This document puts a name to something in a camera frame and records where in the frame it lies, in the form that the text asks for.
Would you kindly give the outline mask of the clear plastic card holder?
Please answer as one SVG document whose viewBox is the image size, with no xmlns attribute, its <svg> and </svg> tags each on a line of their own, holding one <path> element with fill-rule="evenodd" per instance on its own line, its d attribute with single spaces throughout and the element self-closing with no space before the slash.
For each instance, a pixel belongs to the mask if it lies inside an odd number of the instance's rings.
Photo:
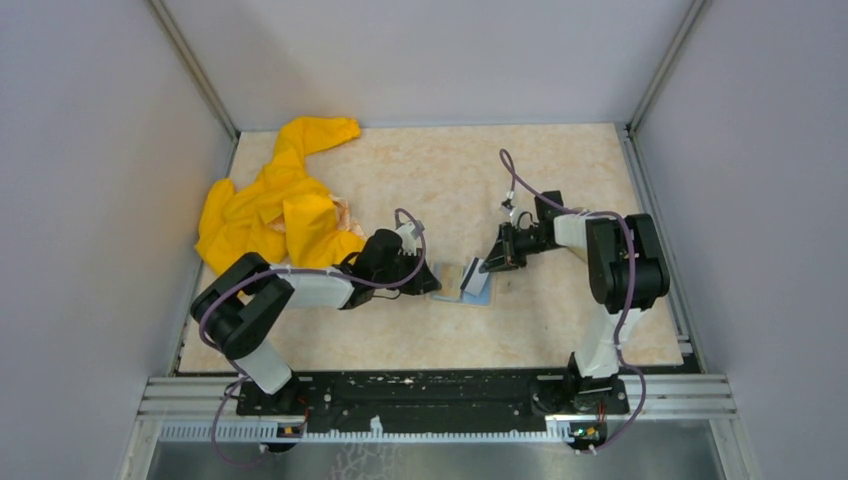
<svg viewBox="0 0 848 480">
<path fill-rule="evenodd" d="M 429 294 L 437 302 L 457 305 L 488 307 L 493 304 L 495 296 L 494 275 L 481 273 L 482 262 L 473 257 L 465 265 L 451 262 L 438 262 L 433 266 L 433 273 L 441 287 Z"/>
</svg>

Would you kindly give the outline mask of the gold credit card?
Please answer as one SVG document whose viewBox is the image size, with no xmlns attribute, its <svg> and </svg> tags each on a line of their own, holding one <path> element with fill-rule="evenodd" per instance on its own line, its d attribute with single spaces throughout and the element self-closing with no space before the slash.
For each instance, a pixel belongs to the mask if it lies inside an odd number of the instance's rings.
<svg viewBox="0 0 848 480">
<path fill-rule="evenodd" d="M 442 263 L 439 269 L 441 289 L 437 292 L 439 298 L 447 301 L 458 301 L 462 297 L 462 280 L 464 267 L 460 264 Z"/>
</svg>

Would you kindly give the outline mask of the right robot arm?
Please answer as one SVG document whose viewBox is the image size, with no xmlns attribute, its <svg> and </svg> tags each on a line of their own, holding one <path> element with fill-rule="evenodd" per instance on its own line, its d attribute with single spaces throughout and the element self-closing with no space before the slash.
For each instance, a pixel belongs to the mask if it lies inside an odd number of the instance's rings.
<svg viewBox="0 0 848 480">
<path fill-rule="evenodd" d="M 517 270 L 526 266 L 529 255 L 558 248 L 584 254 L 599 314 L 569 359 L 563 398 L 572 410 L 588 412 L 612 390 L 619 353 L 633 324 L 668 294 L 668 265 L 649 214 L 616 220 L 609 215 L 567 213 L 559 191 L 545 191 L 534 202 L 527 226 L 511 202 L 504 202 L 509 219 L 500 224 L 489 254 L 472 270 L 479 274 Z"/>
</svg>

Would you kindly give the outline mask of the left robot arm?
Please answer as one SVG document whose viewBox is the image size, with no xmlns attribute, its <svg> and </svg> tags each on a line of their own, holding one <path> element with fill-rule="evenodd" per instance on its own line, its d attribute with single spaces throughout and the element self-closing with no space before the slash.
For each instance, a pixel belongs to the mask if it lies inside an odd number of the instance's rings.
<svg viewBox="0 0 848 480">
<path fill-rule="evenodd" d="M 363 247 L 321 269 L 272 264 L 256 252 L 242 255 L 190 306 L 201 341 L 258 387 L 273 412 L 292 411 L 300 388 L 268 338 L 272 327 L 286 310 L 350 310 L 378 290 L 408 296 L 439 290 L 426 263 L 426 243 L 415 229 L 412 223 L 379 229 Z"/>
</svg>

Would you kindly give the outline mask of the yellow cloth garment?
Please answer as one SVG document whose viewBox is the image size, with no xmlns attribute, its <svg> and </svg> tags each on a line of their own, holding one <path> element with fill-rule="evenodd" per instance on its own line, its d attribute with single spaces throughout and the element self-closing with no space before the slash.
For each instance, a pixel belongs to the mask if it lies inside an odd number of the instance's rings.
<svg viewBox="0 0 848 480">
<path fill-rule="evenodd" d="M 359 138 L 349 117 L 298 117 L 277 134 L 271 158 L 255 180 L 237 188 L 229 178 L 209 189 L 195 251 L 216 274 L 246 253 L 300 268 L 324 268 L 359 252 L 365 236 L 347 202 L 311 176 L 308 156 Z"/>
</svg>

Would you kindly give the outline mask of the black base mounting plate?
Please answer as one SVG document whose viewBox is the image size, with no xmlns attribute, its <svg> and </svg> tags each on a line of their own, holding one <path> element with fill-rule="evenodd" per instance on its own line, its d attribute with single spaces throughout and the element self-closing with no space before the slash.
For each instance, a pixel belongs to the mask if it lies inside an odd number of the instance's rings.
<svg viewBox="0 0 848 480">
<path fill-rule="evenodd" d="M 568 368 L 298 372 L 279 392 L 252 382 L 236 396 L 248 416 L 304 416 L 309 433 L 539 432 L 548 415 L 627 414 L 618 376 L 581 380 Z"/>
</svg>

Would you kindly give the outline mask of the aluminium frame rail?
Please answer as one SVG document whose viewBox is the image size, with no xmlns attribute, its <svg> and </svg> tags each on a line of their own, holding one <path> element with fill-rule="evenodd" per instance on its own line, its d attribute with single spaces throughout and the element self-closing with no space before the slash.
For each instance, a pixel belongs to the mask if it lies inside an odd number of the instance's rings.
<svg viewBox="0 0 848 480">
<path fill-rule="evenodd" d="M 469 371 L 318 372 L 290 382 L 275 395 L 262 393 L 252 382 L 236 390 L 237 406 L 229 415 L 277 417 L 295 415 L 307 406 L 320 411 L 357 406 L 464 405 L 504 406 L 522 414 L 589 416 L 598 403 L 611 415 L 637 413 L 654 420 L 733 419 L 737 408 L 725 377 L 707 374 L 635 375 L 617 377 L 608 393 L 572 397 L 564 374 L 527 369 Z"/>
</svg>

